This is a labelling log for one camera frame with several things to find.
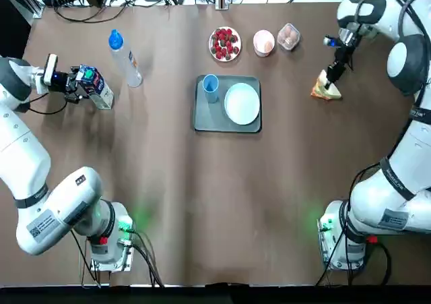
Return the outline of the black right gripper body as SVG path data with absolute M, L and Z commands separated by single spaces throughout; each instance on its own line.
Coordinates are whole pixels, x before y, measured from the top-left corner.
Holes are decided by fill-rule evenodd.
M 347 65 L 353 64 L 352 56 L 356 50 L 356 47 L 358 46 L 357 40 L 344 43 L 340 39 L 333 39 L 332 45 L 335 47 L 334 63 L 342 63 Z

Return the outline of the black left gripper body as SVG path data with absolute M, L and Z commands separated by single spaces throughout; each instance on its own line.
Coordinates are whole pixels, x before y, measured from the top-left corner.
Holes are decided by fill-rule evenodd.
M 50 92 L 60 92 L 64 95 L 72 94 L 77 91 L 76 72 L 65 73 L 54 71 L 51 76 Z

